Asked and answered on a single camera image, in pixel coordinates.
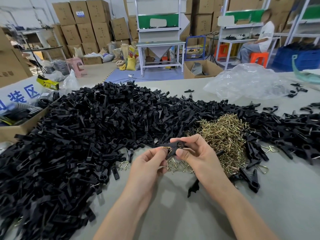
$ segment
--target blue floor mat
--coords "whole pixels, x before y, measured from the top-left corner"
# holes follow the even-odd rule
[[[183,79],[181,68],[178,69],[166,69],[163,67],[150,67],[144,71],[144,76],[141,76],[141,71],[120,71],[119,68],[115,69],[106,82],[120,83],[126,81],[146,82],[146,81],[164,81],[164,80],[179,80]]]

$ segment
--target green panel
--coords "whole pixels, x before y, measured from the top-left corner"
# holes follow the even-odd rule
[[[252,23],[260,23],[264,10],[246,10],[226,12],[226,16],[234,16],[234,22],[238,20],[250,20]]]
[[[320,19],[320,5],[309,6],[302,19]]]
[[[157,15],[139,15],[139,29],[151,28],[150,19],[166,19],[167,28],[174,28],[179,26],[179,14],[157,14]]]

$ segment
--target sneaker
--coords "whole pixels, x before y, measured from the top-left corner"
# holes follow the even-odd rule
[[[239,64],[241,64],[240,60],[235,60],[235,61],[231,62],[232,66],[236,66],[236,65],[239,65]]]

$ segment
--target white t-shirt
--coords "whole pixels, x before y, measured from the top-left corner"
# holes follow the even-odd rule
[[[273,22],[269,21],[267,22],[261,29],[260,36],[258,40],[262,40],[265,38],[268,38],[267,41],[259,43],[259,48],[261,52],[267,52],[268,48],[271,44],[273,33],[275,31],[275,26]]]

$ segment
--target human hand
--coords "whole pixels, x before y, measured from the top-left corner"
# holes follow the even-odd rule
[[[219,202],[226,186],[230,186],[231,183],[224,173],[214,150],[199,134],[170,139],[170,142],[175,141],[183,141],[189,147],[177,149],[177,157],[185,160],[193,168],[198,180],[211,197]]]
[[[157,147],[138,156],[131,165],[129,178],[123,194],[138,201],[138,214],[142,215],[149,206],[153,186],[167,170],[167,148]]]

